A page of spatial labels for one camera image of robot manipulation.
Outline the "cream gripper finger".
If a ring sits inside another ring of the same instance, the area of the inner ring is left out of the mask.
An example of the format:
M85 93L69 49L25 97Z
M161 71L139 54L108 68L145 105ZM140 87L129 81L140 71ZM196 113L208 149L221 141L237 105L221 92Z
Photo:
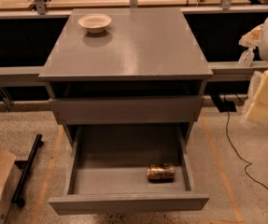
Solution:
M253 76L250 79L248 90L247 90L247 98L244 102L243 109L242 109L242 113L244 116L249 111L250 105L252 104L256 91L261 83L261 75L262 75L262 72L255 71Z
M262 73L261 83L244 119L253 123L262 123L268 118L268 70Z

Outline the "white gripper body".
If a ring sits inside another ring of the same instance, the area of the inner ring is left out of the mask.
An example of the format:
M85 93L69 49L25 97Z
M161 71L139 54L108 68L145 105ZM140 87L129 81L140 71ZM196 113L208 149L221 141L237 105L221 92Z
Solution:
M238 44L246 48L256 48L261 41L261 24L253 28L251 31L243 35Z

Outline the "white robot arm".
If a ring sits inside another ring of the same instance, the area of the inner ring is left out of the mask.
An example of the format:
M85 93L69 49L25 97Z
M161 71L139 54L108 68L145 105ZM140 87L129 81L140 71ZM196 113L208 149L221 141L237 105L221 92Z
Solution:
M268 62L268 18L239 40L239 45L246 47L238 64L250 67L254 59L254 48L259 49L260 58ZM268 69L255 72L250 80L248 98L244 104L244 119L253 123L262 123L268 118Z

